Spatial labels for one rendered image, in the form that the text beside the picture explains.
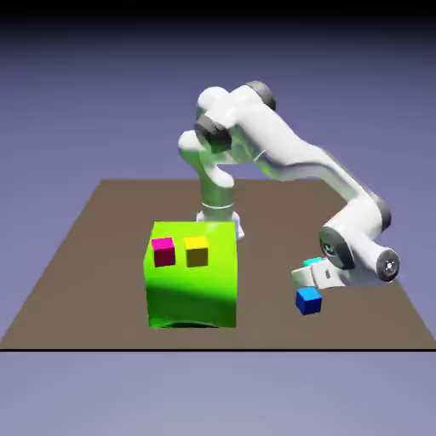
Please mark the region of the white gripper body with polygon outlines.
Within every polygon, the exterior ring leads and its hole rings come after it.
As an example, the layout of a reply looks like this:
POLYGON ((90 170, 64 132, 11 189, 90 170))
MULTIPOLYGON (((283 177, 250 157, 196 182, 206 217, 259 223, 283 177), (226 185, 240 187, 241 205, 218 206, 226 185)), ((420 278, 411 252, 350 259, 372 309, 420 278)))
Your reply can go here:
POLYGON ((313 268, 311 265, 292 270, 290 275, 297 289, 318 287, 313 276, 313 268))

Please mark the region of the small blue cube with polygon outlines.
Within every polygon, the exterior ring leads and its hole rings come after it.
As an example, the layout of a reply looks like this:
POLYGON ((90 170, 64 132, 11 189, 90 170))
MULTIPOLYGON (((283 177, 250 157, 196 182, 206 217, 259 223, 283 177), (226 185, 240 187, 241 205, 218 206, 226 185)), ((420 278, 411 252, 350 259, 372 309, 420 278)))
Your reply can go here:
POLYGON ((319 313, 322 300, 322 295, 315 287, 300 288, 295 294, 295 306, 303 315, 319 313))

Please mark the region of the small yellow cube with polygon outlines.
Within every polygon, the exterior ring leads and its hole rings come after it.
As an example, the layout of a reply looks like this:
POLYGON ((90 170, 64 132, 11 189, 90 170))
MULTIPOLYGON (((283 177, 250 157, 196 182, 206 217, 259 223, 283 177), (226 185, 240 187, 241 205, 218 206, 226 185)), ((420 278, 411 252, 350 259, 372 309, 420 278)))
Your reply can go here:
POLYGON ((206 267, 209 264, 209 244, 205 236, 184 238, 187 267, 206 267))

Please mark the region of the small pink cube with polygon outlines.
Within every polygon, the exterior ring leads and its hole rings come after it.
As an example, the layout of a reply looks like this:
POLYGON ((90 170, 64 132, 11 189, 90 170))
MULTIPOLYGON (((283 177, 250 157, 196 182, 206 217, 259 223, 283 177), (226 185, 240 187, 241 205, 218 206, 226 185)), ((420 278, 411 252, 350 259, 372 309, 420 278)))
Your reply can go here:
POLYGON ((155 267, 168 267, 175 264, 175 244, 172 237, 152 239, 155 267))

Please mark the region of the large green box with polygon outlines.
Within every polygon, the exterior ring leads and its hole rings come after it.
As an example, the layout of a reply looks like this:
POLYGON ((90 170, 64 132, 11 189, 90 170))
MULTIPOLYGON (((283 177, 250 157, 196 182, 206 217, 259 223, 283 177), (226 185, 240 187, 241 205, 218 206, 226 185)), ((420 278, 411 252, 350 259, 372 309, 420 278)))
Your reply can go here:
POLYGON ((237 318, 238 254, 235 224, 156 221, 144 261, 146 306, 151 328, 234 328, 237 318), (209 264, 187 267, 184 238, 205 236, 209 264), (175 264, 155 267, 152 239, 172 237, 175 264))

